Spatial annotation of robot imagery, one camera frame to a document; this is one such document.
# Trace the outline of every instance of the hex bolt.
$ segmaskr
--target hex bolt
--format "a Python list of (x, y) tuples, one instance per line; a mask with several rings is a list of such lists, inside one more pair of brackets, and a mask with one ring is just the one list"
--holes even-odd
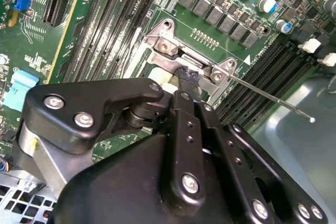
[(59, 110), (64, 107), (64, 101), (60, 97), (51, 95), (44, 99), (44, 105), (52, 110)]
[(257, 213), (257, 215), (263, 219), (266, 220), (268, 218), (268, 212), (266, 207), (264, 206), (263, 203), (261, 203), (259, 200), (254, 200), (253, 201), (253, 208), (254, 211)]
[(198, 188), (199, 188), (198, 182), (197, 182), (196, 178), (194, 178), (193, 176), (191, 176), (189, 174), (184, 174), (183, 175), (182, 185), (188, 193), (195, 194), (195, 193), (198, 192)]
[(86, 112), (81, 112), (75, 116), (75, 123), (80, 127), (89, 128), (93, 126), (93, 117)]
[(304, 216), (306, 219), (310, 219), (310, 213), (307, 210), (307, 208), (305, 208), (304, 205), (298, 204), (298, 209), (299, 209), (300, 213), (302, 214), (302, 216)]

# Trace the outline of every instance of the green circuit board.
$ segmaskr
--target green circuit board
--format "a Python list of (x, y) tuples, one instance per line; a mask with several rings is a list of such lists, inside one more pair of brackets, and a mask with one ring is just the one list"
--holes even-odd
[[(250, 47), (222, 32), (218, 24), (207, 22), (209, 13), (196, 14), (199, 0), (189, 7), (183, 6), (181, 0), (67, 0), (62, 21), (57, 26), (45, 21), (49, 0), (31, 0), (30, 8), (24, 11), (14, 8), (16, 1), (0, 0), (0, 55), (6, 58), (0, 65), (0, 126), (14, 131), (20, 112), (3, 105), (14, 72), (24, 70), (38, 77), (38, 84), (103, 80), (122, 77), (121, 69), (136, 61), (134, 69), (128, 71), (133, 77), (143, 76), (149, 72), (149, 66), (144, 64), (147, 55), (136, 59), (133, 51), (164, 18), (174, 21), (175, 38), (211, 62), (235, 58), (238, 62), (235, 75), (240, 78), (265, 57), (264, 52), (280, 34), (275, 27), (279, 19), (291, 23), (293, 30), (313, 29), (312, 34), (321, 33), (328, 39), (335, 35), (334, 19), (322, 8), (324, 0), (275, 0), (277, 8), (271, 14), (259, 11), (260, 0), (224, 0), (220, 4), (217, 0), (207, 0), (207, 12), (218, 7), (223, 15), (231, 15), (235, 25), (242, 25), (245, 31), (257, 36)], [(245, 14), (248, 17), (241, 21)], [(254, 26), (255, 21), (259, 22), (258, 26)], [(234, 87), (230, 83), (214, 107)], [(99, 144), (97, 148), (102, 154), (96, 158), (105, 156), (106, 152), (114, 153), (136, 138), (132, 135), (114, 140), (113, 147), (107, 147), (107, 142)], [(0, 151), (8, 148), (8, 144), (0, 146)]]

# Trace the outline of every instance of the black metal arm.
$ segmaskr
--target black metal arm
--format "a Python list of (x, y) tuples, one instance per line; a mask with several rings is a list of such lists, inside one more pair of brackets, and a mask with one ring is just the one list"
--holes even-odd
[[(51, 187), (58, 178), (49, 223), (328, 223), (246, 131), (221, 126), (195, 76), (178, 76), (174, 95), (147, 78), (28, 92), (14, 156)], [(144, 126), (151, 136), (92, 163), (96, 142)]]

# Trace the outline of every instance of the screw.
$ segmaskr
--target screw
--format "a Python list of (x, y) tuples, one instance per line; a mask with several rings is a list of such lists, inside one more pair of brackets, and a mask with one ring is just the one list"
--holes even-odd
[(50, 109), (59, 110), (64, 107), (64, 101), (52, 95), (44, 99), (44, 105)]
[(154, 91), (159, 91), (160, 90), (159, 87), (155, 83), (149, 84), (149, 87)]
[(193, 176), (189, 174), (183, 175), (182, 184), (188, 193), (195, 194), (198, 192), (198, 182)]
[(207, 111), (212, 111), (211, 106), (208, 105), (208, 104), (205, 104), (205, 105), (204, 105), (204, 108), (205, 108)]
[(316, 206), (311, 206), (310, 209), (313, 211), (313, 214), (319, 218), (319, 219), (323, 219), (323, 215), (320, 212), (320, 210), (316, 207)]
[(233, 129), (234, 129), (236, 132), (242, 132), (241, 129), (240, 129), (236, 124), (233, 125)]
[(182, 93), (181, 96), (185, 99), (185, 100), (189, 100), (189, 95), (187, 93)]
[(261, 219), (266, 220), (268, 218), (268, 212), (266, 210), (266, 207), (259, 200), (255, 199), (253, 201), (253, 208)]
[(304, 216), (306, 219), (310, 219), (310, 214), (308, 210), (304, 207), (304, 205), (298, 204), (298, 208), (302, 216)]
[(90, 114), (81, 112), (75, 116), (75, 123), (83, 128), (89, 128), (93, 126), (93, 118)]

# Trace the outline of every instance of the silver bolt head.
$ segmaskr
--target silver bolt head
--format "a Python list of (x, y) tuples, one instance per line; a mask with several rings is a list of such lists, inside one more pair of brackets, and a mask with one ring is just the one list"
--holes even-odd
[(323, 219), (323, 214), (321, 211), (316, 207), (316, 206), (311, 206), (310, 209), (312, 210), (313, 214), (318, 218), (318, 219)]
[(264, 204), (262, 204), (259, 200), (253, 201), (253, 208), (256, 214), (261, 218), (266, 220), (268, 218), (268, 212)]
[(198, 182), (193, 176), (189, 174), (183, 175), (182, 184), (188, 193), (195, 194), (198, 192)]
[(93, 118), (88, 113), (85, 113), (85, 112), (78, 113), (75, 116), (75, 123), (80, 127), (89, 128), (93, 126)]
[(302, 216), (304, 216), (306, 219), (310, 219), (310, 213), (307, 210), (307, 208), (304, 207), (304, 205), (298, 204), (298, 209), (300, 213), (302, 214)]
[(60, 97), (51, 95), (44, 99), (44, 105), (52, 110), (59, 110), (64, 107), (64, 101)]

